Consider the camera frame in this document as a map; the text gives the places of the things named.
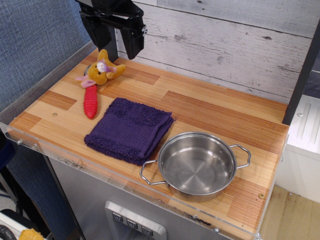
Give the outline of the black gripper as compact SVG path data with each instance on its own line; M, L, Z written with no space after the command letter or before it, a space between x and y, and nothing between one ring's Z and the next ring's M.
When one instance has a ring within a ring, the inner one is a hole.
M92 42L105 48L112 40L109 27L119 29L129 60L145 46L144 12L131 0L78 0L80 17Z

